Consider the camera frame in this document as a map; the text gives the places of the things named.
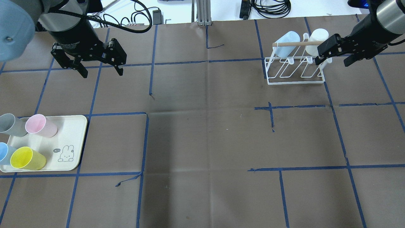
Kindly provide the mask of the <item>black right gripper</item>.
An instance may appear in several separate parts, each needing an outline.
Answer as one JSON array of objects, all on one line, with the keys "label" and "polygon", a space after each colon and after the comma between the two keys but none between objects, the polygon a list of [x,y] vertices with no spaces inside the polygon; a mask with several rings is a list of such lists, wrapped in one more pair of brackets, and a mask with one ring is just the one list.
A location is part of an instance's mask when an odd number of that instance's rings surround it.
[{"label": "black right gripper", "polygon": [[318,45],[318,57],[315,58],[315,64],[317,66],[321,65],[326,59],[342,56],[349,53],[351,49],[352,52],[343,61],[344,66],[349,67],[356,61],[373,58],[388,46],[404,43],[404,40],[393,43],[393,40],[399,38],[399,36],[401,35],[383,28],[376,16],[369,14],[359,21],[346,37],[333,34]]}]

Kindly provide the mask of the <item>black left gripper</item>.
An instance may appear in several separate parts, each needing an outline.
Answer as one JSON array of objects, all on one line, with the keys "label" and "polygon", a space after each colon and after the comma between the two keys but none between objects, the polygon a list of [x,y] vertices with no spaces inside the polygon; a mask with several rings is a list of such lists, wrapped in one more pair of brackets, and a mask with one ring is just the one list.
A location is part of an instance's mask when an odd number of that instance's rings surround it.
[{"label": "black left gripper", "polygon": [[83,78],[87,78],[88,71],[81,60],[97,60],[113,66],[118,75],[123,76],[127,53],[116,38],[103,43],[88,20],[81,19],[65,31],[51,31],[51,35],[58,44],[52,46],[51,54],[61,68],[76,70]]}]

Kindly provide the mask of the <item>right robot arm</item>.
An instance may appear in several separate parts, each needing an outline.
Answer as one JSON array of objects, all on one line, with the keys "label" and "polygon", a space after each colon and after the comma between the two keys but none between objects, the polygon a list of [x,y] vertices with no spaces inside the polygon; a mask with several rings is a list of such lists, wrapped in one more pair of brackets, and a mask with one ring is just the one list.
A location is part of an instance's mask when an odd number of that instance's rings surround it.
[{"label": "right robot arm", "polygon": [[315,64],[326,59],[348,54],[343,61],[346,67],[362,59],[372,59],[405,32],[405,7],[403,0],[349,0],[348,5],[369,9],[369,14],[346,37],[334,34],[318,46]]}]

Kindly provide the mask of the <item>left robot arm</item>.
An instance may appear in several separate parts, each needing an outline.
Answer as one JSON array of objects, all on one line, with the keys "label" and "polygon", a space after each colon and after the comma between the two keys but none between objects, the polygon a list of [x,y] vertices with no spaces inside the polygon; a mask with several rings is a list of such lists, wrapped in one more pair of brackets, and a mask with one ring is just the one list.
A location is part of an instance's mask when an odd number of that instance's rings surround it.
[{"label": "left robot arm", "polygon": [[38,23],[55,39],[51,55],[63,69],[87,78],[83,61],[99,61],[123,75],[127,54],[113,38],[102,42],[87,18],[103,10],[100,0],[2,0],[1,62],[19,58],[33,39]]}]

